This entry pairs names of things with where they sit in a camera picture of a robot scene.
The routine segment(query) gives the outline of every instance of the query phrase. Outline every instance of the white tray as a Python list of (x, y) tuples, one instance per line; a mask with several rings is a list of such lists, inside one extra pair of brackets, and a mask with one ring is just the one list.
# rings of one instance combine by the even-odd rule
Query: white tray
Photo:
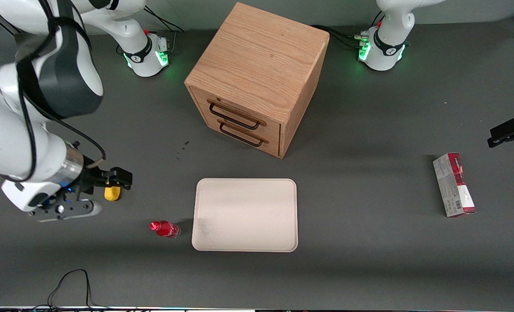
[(203, 179), (197, 184), (193, 247), (200, 251), (297, 248), (297, 186), (290, 179)]

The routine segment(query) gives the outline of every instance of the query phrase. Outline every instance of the table surface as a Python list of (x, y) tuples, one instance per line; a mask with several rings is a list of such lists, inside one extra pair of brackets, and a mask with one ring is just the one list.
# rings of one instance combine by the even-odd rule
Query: table surface
[[(212, 37), (179, 34), (171, 66), (151, 78), (136, 77), (110, 37), (92, 38), (104, 101), (70, 123), (106, 148), (105, 168), (133, 172), (133, 188), (96, 217), (45, 224), (0, 190), (0, 306), (43, 304), (84, 268), (107, 306), (514, 311), (514, 143), (486, 142), (514, 117), (514, 19), (416, 26), (388, 72), (332, 40), (283, 160), (205, 126), (183, 80)], [(446, 152), (462, 154), (474, 215), (445, 217), (431, 161)], [(193, 249), (203, 178), (293, 179), (297, 249)], [(158, 237), (154, 220), (184, 235)], [(69, 276), (55, 304), (82, 306), (84, 283)]]

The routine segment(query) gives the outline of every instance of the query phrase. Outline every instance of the red bottle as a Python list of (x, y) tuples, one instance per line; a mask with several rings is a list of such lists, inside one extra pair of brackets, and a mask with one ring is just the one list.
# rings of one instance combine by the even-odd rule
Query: red bottle
[(168, 221), (153, 221), (149, 227), (162, 237), (176, 238), (180, 235), (180, 227)]

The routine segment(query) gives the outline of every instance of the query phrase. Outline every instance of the wooden drawer cabinet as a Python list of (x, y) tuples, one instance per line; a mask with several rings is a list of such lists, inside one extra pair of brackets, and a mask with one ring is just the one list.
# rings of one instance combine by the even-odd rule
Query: wooden drawer cabinet
[(237, 3), (185, 85), (211, 129), (283, 158), (316, 89), (328, 38)]

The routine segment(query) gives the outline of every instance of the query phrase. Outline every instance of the drawer handle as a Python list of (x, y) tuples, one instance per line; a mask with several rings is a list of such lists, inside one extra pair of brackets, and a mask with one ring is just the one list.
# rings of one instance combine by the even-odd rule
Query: drawer handle
[(216, 105), (215, 105), (215, 103), (211, 103), (211, 106), (209, 107), (209, 110), (211, 111), (211, 113), (212, 113), (213, 115), (217, 115), (218, 117), (224, 118), (225, 120), (227, 120), (227, 121), (229, 121), (229, 122), (233, 122), (233, 123), (235, 123), (235, 124), (237, 124), (238, 126), (241, 126), (241, 127), (243, 127), (243, 128), (246, 128), (246, 129), (249, 129), (249, 130), (255, 130), (255, 129), (257, 129), (257, 127), (261, 124), (261, 122), (256, 121), (254, 126), (249, 126), (248, 124), (245, 124), (245, 123), (243, 123), (243, 122), (239, 122), (239, 121), (237, 121), (237, 120), (235, 120), (235, 119), (232, 119), (232, 118), (230, 118), (230, 117), (228, 117), (228, 116), (226, 116), (226, 115), (224, 115), (224, 114), (221, 114), (221, 113), (219, 113), (219, 112), (217, 112), (217, 111), (213, 110), (213, 108), (214, 108), (215, 106), (216, 106)]
[(240, 140), (241, 142), (244, 142), (246, 144), (249, 144), (253, 147), (259, 147), (262, 145), (262, 142), (264, 141), (263, 139), (260, 139), (259, 140), (259, 143), (255, 144), (249, 140), (245, 140), (244, 138), (240, 137), (240, 136), (236, 136), (235, 134), (231, 133), (231, 132), (227, 132), (226, 130), (223, 129), (224, 127), (224, 124), (223, 123), (220, 123), (220, 132), (222, 132), (223, 134), (227, 135), (227, 136), (230, 136), (230, 137), (233, 137), (234, 139), (236, 140)]

